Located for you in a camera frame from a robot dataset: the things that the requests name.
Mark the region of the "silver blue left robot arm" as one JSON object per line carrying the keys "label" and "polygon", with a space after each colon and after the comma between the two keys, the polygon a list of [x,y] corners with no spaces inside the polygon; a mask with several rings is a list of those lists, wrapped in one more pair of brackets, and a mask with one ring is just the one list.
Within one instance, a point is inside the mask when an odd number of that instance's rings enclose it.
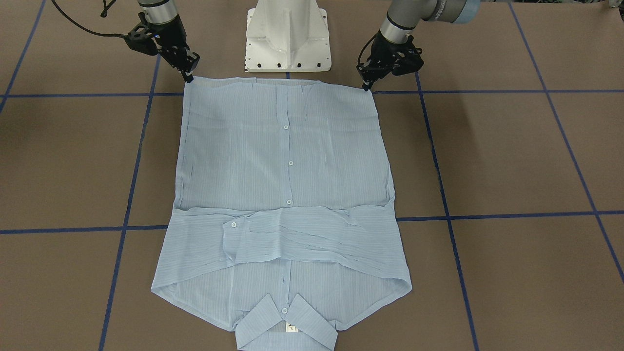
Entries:
{"label": "silver blue left robot arm", "polygon": [[413,74],[424,66],[423,50],[414,46],[412,35],[419,22],[465,24],[475,18],[480,7],[479,0],[393,0],[379,31],[357,58],[363,89],[370,91],[389,74]]}

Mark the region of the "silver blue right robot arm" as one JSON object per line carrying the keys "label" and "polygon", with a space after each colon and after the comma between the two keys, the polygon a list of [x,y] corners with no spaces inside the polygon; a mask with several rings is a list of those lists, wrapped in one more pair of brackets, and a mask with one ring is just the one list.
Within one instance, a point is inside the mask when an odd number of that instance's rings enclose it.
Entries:
{"label": "silver blue right robot arm", "polygon": [[179,71],[186,83],[192,82],[200,56],[187,43],[187,33],[174,0],[139,0],[138,4],[158,54]]}

